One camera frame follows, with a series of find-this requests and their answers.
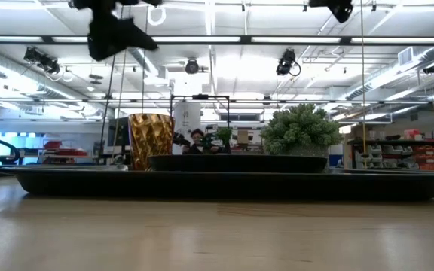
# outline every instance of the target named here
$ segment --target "small plant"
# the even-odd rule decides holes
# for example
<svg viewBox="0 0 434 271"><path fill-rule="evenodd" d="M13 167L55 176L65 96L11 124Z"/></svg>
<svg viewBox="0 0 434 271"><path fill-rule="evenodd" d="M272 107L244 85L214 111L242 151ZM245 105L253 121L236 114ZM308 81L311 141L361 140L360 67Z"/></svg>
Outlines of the small plant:
<svg viewBox="0 0 434 271"><path fill-rule="evenodd" d="M264 149L269 154L286 154L296 147L339 143L342 138L338 122L325 120L326 112L314 109L313 104L306 104L274 112L269 126L261 132Z"/></svg>
<svg viewBox="0 0 434 271"><path fill-rule="evenodd" d="M232 129L219 128L217 130L217 132L215 132L215 136L217 137L217 139L222 140L222 143L224 143L224 145L225 145L226 143L228 143L231 140Z"/></svg>

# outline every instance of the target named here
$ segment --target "black tray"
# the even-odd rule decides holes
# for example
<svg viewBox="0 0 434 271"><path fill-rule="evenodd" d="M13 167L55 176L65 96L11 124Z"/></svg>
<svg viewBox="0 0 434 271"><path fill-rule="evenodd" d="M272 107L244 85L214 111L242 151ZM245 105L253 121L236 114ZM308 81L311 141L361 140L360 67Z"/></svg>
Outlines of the black tray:
<svg viewBox="0 0 434 271"><path fill-rule="evenodd" d="M321 173L328 160L291 155L157 155L154 171Z"/></svg>
<svg viewBox="0 0 434 271"><path fill-rule="evenodd" d="M340 170L333 173L129 172L9 167L24 190L65 196L210 199L430 199L434 173Z"/></svg>

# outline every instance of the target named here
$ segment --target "plant pot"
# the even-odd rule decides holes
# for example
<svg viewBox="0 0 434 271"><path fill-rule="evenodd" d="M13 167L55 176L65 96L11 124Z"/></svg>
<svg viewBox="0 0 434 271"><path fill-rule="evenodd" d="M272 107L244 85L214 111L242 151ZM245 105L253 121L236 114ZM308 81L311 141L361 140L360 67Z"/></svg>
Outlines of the plant pot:
<svg viewBox="0 0 434 271"><path fill-rule="evenodd" d="M152 155L172 154L173 118L162 114L132 114L128 117L134 170L149 170Z"/></svg>
<svg viewBox="0 0 434 271"><path fill-rule="evenodd" d="M321 157L326 159L326 165L324 168L324 172L328 171L329 168L329 147L328 146L316 146L316 145L308 145L308 146L298 146L293 147L289 151L289 155L300 156L300 157Z"/></svg>

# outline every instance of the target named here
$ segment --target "table surface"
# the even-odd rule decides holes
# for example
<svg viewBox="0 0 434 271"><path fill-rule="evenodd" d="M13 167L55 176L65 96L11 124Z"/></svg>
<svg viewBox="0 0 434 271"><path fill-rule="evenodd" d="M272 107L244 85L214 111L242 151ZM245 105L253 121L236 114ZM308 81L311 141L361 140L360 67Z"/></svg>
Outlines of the table surface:
<svg viewBox="0 0 434 271"><path fill-rule="evenodd" d="M3 178L0 270L434 271L434 200L54 198Z"/></svg>

